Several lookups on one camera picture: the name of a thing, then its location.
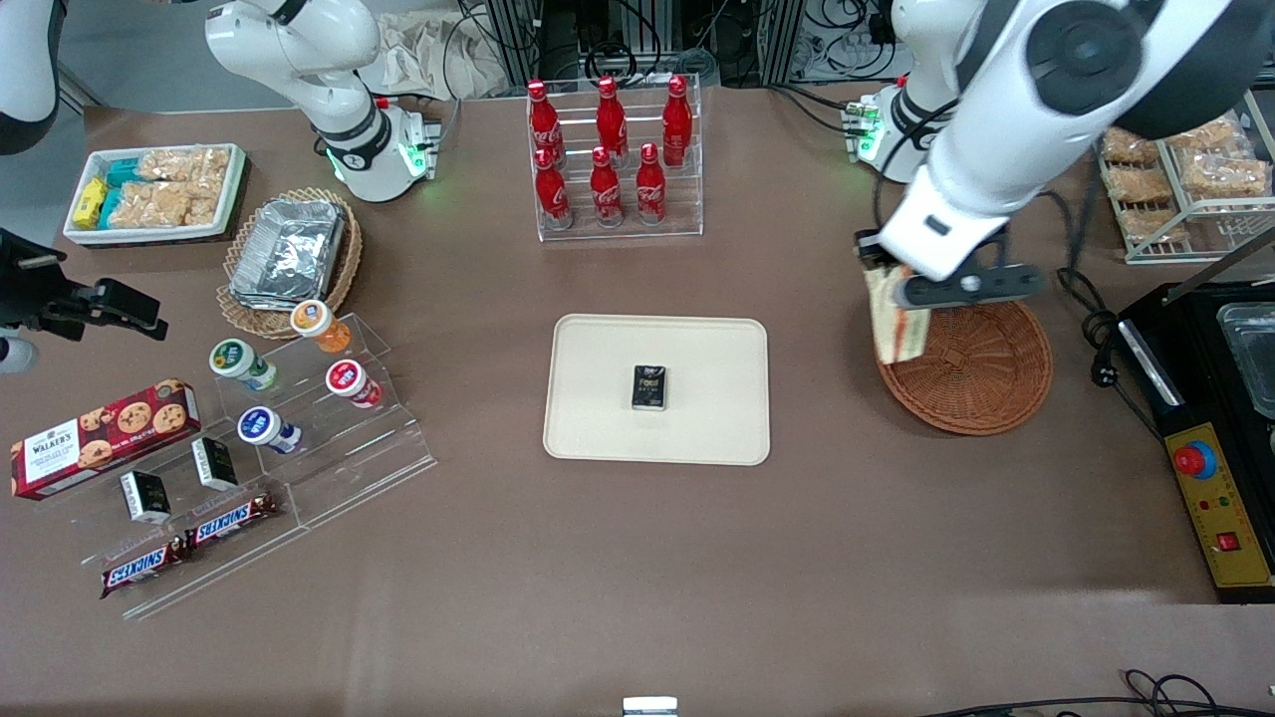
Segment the round wicker basket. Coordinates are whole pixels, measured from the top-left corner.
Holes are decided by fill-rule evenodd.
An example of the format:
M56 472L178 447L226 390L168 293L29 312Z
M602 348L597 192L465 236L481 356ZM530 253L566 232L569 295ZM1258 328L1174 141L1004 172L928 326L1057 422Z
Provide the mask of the round wicker basket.
M346 232L340 241L340 255L337 256L337 265L333 267L332 285L328 287L328 297L324 300L333 313L339 315L337 309L346 300L346 295L349 293L351 285L354 283L358 260L363 254L363 232L358 226L358 219L354 218L354 212L344 199L326 189L295 189L284 191L274 199L293 199L297 202L325 200L346 211ZM227 279L235 276L235 267L238 265L240 256L244 254L244 242L252 233L252 227L256 226L256 218L260 212L261 208L258 207L252 212L252 216L244 222L238 233L235 235L235 241L231 242L229 250L226 251L226 262L222 265L226 268ZM222 315L235 328L274 341L297 338L297 332L292 330L287 311L261 311L242 306L231 296L229 285L217 290L217 304L222 307Z
M1017 301L936 309L926 352L877 367L890 393L927 424L963 435L1023 425L1049 394L1053 353Z

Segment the aluminum foil container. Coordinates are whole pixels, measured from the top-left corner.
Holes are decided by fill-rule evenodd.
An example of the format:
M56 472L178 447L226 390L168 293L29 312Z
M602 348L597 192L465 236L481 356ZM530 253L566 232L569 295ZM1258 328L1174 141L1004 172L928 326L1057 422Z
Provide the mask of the aluminum foil container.
M244 242L231 296L266 311L291 311L306 299L326 299L344 231L346 213L332 202L269 202Z

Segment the red cookie box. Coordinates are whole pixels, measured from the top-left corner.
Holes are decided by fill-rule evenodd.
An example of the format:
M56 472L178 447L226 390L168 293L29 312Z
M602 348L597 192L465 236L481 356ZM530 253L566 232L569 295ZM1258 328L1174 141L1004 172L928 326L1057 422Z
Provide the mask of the red cookie box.
M13 444L13 494L43 500L199 432L195 392L167 379Z

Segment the brown tabletop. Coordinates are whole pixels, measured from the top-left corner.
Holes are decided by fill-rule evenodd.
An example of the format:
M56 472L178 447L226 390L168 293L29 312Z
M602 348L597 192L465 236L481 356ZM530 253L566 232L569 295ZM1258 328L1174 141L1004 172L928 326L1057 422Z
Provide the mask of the brown tabletop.
M347 306L394 347L440 464L138 624L84 592L65 524L0 503L0 711L601 716L673 694L691 717L903 716L1119 694L1135 666L1269 707L1275 610L1213 605L1163 449L1089 383L1081 314L1056 288L1029 301L1057 364L1040 413L945 435L873 366L850 246L871 175L833 133L766 92L709 92L701 239L551 249L523 111L465 105L436 181L354 204L366 249ZM93 149L237 143L249 209L344 193L295 111L87 120ZM1056 185L1075 200L1082 180ZM1017 259L1063 260L1051 204L1012 231ZM1188 273L1126 267L1117 246L1103 211L1085 269L1116 307ZM212 387L208 348L233 336L214 301L224 244L60 248L68 274L158 297L172 329L37 336L41 365L0 379L6 441L161 378ZM761 322L770 458L548 457L550 343L569 313Z

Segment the coca-cola bottle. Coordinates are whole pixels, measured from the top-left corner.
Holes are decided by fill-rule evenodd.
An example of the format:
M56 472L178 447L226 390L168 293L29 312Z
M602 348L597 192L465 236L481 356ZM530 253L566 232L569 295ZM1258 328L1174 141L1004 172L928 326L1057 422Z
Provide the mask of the coca-cola bottle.
M550 105L544 83L538 79L527 83L527 96L532 98L532 111L528 117L532 124L532 140L537 149L548 149L553 156L553 166L561 170L566 166L562 125L558 122L557 110Z
M654 142L641 145L641 167L638 167L638 217L646 226L664 221L664 168L659 166L659 148Z
M664 165L681 167L691 147L691 105L686 101L686 78L668 80L668 102L664 103Z
M548 149L536 151L536 196L541 200L544 228L562 231L571 227L575 214L566 199L566 182L553 167L553 153Z
M620 205L620 177L611 166L611 153L606 147L593 148L593 213L604 227L618 227L625 221L625 211Z
M615 167L625 167L629 165L629 121L616 100L616 78L603 75L598 80L598 142Z

